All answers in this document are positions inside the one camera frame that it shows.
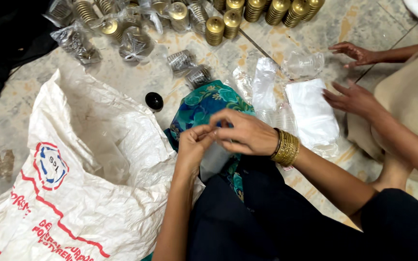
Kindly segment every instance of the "black cloth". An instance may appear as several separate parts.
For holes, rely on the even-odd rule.
[[[49,0],[0,0],[0,92],[12,68],[57,47],[49,33],[56,27],[41,14]]]
[[[268,157],[242,156],[237,172],[244,204],[212,177],[190,216],[188,260],[418,260],[418,201],[401,190],[365,205],[362,233],[322,215]]]

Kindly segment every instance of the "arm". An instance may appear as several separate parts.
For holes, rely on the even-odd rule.
[[[200,125],[180,134],[177,163],[153,261],[185,260],[194,181],[204,152],[215,140],[211,131],[209,125]]]
[[[392,148],[392,152],[418,170],[418,136],[393,118],[371,92],[352,81],[348,81],[348,84],[349,89],[333,83],[334,88],[344,96],[324,90],[325,100],[335,109],[357,114],[369,121],[386,140],[386,145]]]
[[[328,49],[335,50],[333,54],[344,53],[355,59],[356,61],[345,65],[345,68],[353,68],[360,65],[371,65],[377,63],[406,62],[411,56],[418,52],[418,44],[386,51],[369,51],[349,42],[342,42],[330,46]]]
[[[216,130],[217,142],[226,150],[259,156],[270,156],[276,150],[277,131],[254,116],[225,109],[211,117],[210,125],[215,127],[218,121],[234,126]],[[360,225],[359,210],[377,193],[371,186],[302,146],[293,166],[340,211]]]

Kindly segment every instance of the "black round knob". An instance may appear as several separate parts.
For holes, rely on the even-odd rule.
[[[150,92],[146,95],[144,100],[146,101],[148,107],[153,110],[160,110],[164,107],[164,101],[158,93]]]

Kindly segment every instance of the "beige garment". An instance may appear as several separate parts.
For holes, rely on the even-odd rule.
[[[374,96],[393,117],[418,135],[418,53],[403,68],[381,81],[375,88]],[[347,120],[348,139],[383,162],[385,141],[363,118],[348,114]],[[418,171],[413,171],[410,178],[418,181]]]

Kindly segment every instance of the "metal coil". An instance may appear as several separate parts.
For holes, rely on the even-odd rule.
[[[282,20],[283,24],[288,28],[296,27],[309,9],[308,0],[294,0],[288,9],[288,14]]]
[[[244,11],[244,18],[250,23],[255,23],[259,20],[266,0],[248,0],[246,9]]]
[[[194,30],[197,33],[205,34],[206,32],[206,21],[209,19],[209,15],[206,12],[206,9],[199,4],[191,4],[188,6],[189,18],[191,24],[193,25]]]
[[[238,35],[241,24],[241,15],[235,10],[228,10],[224,14],[224,37],[234,39]]]
[[[270,4],[269,11],[266,14],[267,24],[273,27],[279,25],[290,5],[290,0],[273,0]]]
[[[218,16],[209,18],[206,22],[206,41],[212,46],[222,43],[224,36],[225,24],[224,20]]]
[[[96,3],[97,8],[103,15],[108,15],[117,12],[111,0],[94,0],[94,2]]]
[[[223,11],[225,9],[225,0],[212,0],[212,2],[216,10]]]
[[[170,11],[172,28],[176,31],[185,31],[189,26],[188,9],[181,2],[175,2],[171,6]]]
[[[75,10],[77,10],[78,15],[86,24],[90,24],[98,19],[98,16],[93,10],[93,6],[91,6],[90,2],[83,0],[76,1]]]
[[[212,75],[210,68],[206,65],[198,65],[189,71],[185,79],[193,87],[193,89],[199,88],[211,81]]]
[[[244,3],[245,0],[227,0],[227,2],[225,3],[225,8],[227,10],[235,10],[240,14],[240,16],[242,16]]]
[[[122,28],[118,21],[113,18],[104,19],[101,32],[119,43],[122,41]]]
[[[314,16],[319,12],[319,10],[324,5],[325,0],[309,0],[309,12],[304,15],[302,18],[303,21],[308,22],[314,18]]]

